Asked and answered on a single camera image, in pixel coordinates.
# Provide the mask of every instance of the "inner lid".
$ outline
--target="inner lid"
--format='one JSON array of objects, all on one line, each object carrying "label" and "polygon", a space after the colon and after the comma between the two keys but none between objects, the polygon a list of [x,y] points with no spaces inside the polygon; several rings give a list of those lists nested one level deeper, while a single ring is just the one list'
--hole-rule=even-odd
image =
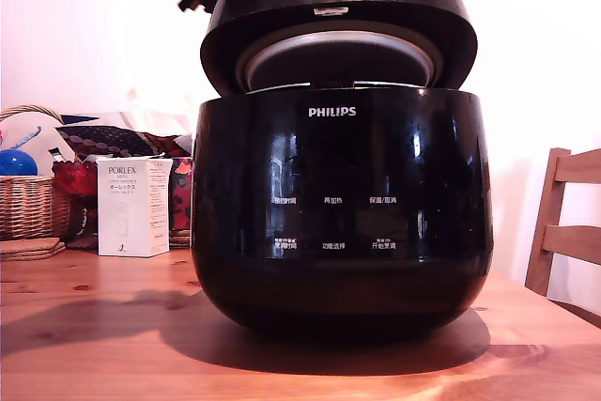
[{"label": "inner lid", "polygon": [[240,86],[256,91],[357,80],[428,86],[439,73],[436,47],[401,27],[368,22],[307,25],[314,30],[292,27],[250,46],[237,64]]}]

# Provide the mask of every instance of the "wooden table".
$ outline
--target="wooden table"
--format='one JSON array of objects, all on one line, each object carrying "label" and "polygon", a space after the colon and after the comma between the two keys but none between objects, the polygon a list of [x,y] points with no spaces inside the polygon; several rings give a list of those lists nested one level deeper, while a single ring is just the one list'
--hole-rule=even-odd
[{"label": "wooden table", "polygon": [[220,314],[190,251],[1,270],[3,401],[601,399],[601,331],[495,274],[427,341],[310,347]]}]

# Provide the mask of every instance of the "product box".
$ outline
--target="product box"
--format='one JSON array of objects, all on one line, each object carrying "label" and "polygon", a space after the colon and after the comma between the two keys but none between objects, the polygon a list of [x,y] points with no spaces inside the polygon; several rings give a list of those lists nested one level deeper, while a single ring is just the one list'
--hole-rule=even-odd
[{"label": "product box", "polygon": [[151,257],[169,251],[173,161],[98,158],[99,255]]}]

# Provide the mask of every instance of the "chair slat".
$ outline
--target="chair slat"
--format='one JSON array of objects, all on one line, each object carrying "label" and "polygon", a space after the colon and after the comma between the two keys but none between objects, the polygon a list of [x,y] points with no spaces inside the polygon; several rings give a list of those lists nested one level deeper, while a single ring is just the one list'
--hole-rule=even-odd
[{"label": "chair slat", "polygon": [[560,157],[555,180],[572,183],[601,183],[601,149]]},{"label": "chair slat", "polygon": [[543,249],[601,265],[601,227],[548,225]]}]

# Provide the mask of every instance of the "open lid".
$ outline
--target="open lid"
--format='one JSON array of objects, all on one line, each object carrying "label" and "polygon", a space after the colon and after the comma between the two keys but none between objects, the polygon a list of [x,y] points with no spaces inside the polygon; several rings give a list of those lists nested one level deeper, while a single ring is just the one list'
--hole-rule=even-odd
[{"label": "open lid", "polygon": [[476,50],[461,0],[218,0],[201,60],[222,96],[356,81],[457,89]]}]

